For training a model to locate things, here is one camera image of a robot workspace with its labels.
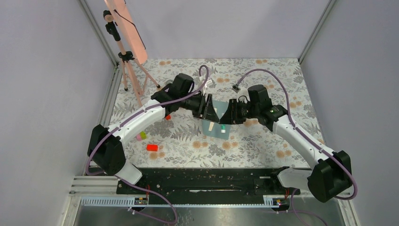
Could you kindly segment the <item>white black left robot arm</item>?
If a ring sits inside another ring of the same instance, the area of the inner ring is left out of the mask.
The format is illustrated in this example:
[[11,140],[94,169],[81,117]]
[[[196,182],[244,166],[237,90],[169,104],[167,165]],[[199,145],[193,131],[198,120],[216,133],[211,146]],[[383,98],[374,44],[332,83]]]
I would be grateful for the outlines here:
[[126,142],[180,108],[191,111],[195,118],[219,122],[212,95],[205,96],[200,89],[193,91],[193,85],[191,76],[180,73],[172,83],[154,93],[146,104],[127,118],[108,127],[95,126],[88,147],[90,161],[97,164],[101,173],[128,182],[132,192],[143,192],[146,181],[141,170],[127,161],[124,152]]

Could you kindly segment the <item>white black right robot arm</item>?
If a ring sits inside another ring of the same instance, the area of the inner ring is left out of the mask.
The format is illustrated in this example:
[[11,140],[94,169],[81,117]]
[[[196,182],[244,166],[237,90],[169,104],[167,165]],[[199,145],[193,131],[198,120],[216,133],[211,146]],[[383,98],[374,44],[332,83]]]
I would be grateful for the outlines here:
[[327,202],[355,186],[351,159],[345,151],[336,152],[312,137],[292,119],[286,108],[272,104],[263,85],[250,87],[248,95],[248,101],[230,99],[220,123],[238,125],[257,119],[270,132],[287,141],[310,166],[309,170],[282,167],[275,171],[270,180],[274,193],[296,188],[309,191],[320,202]]

